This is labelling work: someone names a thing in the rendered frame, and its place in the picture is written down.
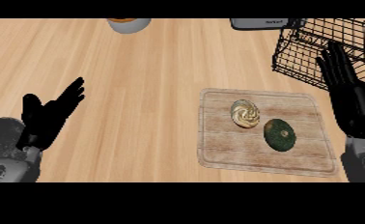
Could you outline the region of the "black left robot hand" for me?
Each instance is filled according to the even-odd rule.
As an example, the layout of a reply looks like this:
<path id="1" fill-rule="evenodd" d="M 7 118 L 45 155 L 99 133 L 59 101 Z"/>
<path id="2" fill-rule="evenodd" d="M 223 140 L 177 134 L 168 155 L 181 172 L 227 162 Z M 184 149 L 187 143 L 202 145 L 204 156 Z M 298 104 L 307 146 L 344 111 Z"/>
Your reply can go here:
<path id="1" fill-rule="evenodd" d="M 84 99 L 84 79 L 78 77 L 65 88 L 60 96 L 45 104 L 34 94 L 22 96 L 20 120 L 23 130 L 16 144 L 19 150 L 35 147 L 44 151 L 51 146 L 65 121 Z"/>

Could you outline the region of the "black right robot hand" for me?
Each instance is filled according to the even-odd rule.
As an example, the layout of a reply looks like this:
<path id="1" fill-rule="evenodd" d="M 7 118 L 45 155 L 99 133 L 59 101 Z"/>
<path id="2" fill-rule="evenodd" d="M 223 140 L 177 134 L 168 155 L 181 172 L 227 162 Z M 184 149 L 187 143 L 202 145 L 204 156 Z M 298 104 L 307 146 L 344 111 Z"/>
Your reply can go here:
<path id="1" fill-rule="evenodd" d="M 365 139 L 365 82 L 337 42 L 314 58 L 328 86 L 329 99 L 338 127 L 348 137 Z"/>

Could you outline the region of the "dark green squash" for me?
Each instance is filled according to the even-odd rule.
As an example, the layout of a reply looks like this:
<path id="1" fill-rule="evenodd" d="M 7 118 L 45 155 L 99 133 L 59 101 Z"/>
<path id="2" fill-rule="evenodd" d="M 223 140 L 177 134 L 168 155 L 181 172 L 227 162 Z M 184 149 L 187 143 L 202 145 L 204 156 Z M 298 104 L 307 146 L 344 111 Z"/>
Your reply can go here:
<path id="1" fill-rule="evenodd" d="M 280 119 L 270 119 L 263 126 L 263 138 L 267 145 L 286 152 L 294 148 L 297 135 L 289 124 Z"/>

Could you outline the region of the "wooden cutting board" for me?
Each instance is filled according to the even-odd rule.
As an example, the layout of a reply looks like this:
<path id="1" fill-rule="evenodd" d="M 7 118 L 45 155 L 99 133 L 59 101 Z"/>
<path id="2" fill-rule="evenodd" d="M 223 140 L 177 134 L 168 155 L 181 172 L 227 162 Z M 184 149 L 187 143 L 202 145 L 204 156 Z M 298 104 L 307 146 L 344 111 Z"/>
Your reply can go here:
<path id="1" fill-rule="evenodd" d="M 258 124 L 230 118 L 238 100 L 260 111 Z M 198 162 L 208 168 L 334 177 L 338 162 L 313 97 L 301 93 L 205 89 L 199 93 Z"/>

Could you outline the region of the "cream swirl cupcake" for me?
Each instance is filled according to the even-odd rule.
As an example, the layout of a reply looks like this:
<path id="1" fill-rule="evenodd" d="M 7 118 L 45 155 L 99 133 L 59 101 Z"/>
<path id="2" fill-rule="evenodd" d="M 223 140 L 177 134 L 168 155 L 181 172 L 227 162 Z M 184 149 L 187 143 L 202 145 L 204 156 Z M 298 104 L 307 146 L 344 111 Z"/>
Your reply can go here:
<path id="1" fill-rule="evenodd" d="M 230 119 L 243 128 L 252 128 L 260 122 L 260 109 L 246 99 L 230 105 Z"/>

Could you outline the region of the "dark grey appliance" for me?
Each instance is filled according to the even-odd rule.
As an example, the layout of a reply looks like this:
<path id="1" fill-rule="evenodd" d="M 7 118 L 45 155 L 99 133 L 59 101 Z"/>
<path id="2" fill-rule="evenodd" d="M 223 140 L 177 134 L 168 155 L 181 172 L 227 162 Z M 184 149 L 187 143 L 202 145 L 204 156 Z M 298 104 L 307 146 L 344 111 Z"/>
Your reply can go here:
<path id="1" fill-rule="evenodd" d="M 292 29 L 304 26 L 304 18 L 232 18 L 230 27 L 235 30 Z"/>

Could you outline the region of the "grey bowl with orange contents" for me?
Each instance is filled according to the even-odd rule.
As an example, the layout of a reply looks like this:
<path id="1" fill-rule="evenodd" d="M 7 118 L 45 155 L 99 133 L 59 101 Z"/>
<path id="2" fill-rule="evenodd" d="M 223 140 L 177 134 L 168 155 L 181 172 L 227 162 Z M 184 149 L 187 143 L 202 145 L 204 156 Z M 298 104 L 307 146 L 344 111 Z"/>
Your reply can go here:
<path id="1" fill-rule="evenodd" d="M 107 25 L 119 34 L 137 33 L 149 24 L 149 18 L 109 18 Z"/>

